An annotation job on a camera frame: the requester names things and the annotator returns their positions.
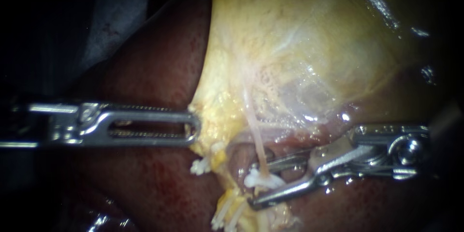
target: metal instrument jaw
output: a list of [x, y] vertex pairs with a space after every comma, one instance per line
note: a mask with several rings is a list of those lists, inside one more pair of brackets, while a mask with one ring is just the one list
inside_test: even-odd
[[328, 145], [270, 161], [271, 172], [304, 165], [306, 173], [299, 180], [249, 199], [248, 203], [251, 208], [261, 210], [346, 176], [382, 176], [400, 180], [415, 177], [426, 155], [428, 136], [429, 131], [423, 125], [355, 126]]
[[[120, 105], [101, 102], [81, 103], [28, 103], [12, 108], [12, 113], [28, 114], [35, 125], [46, 134], [22, 139], [0, 137], [0, 147], [45, 146], [189, 146], [196, 141], [201, 130], [199, 119], [189, 112], [170, 109]], [[46, 117], [38, 123], [36, 117]], [[185, 133], [159, 133], [154, 131], [115, 131], [110, 127], [117, 122], [146, 124], [183, 124]]]

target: surgical clip applier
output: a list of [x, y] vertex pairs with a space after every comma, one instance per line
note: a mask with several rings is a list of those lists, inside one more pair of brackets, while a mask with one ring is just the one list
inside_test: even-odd
[[271, 160], [271, 172], [295, 166], [306, 167], [296, 181], [248, 199], [251, 208], [261, 210], [310, 193], [346, 176], [380, 176], [405, 180], [423, 173], [424, 165], [438, 151], [439, 140], [462, 123], [462, 109], [455, 101], [428, 126], [362, 124], [354, 126], [334, 142]]
[[[109, 102], [27, 102], [2, 112], [0, 147], [186, 147], [200, 133], [199, 119], [187, 111]], [[185, 133], [114, 131], [115, 122], [184, 125]]]

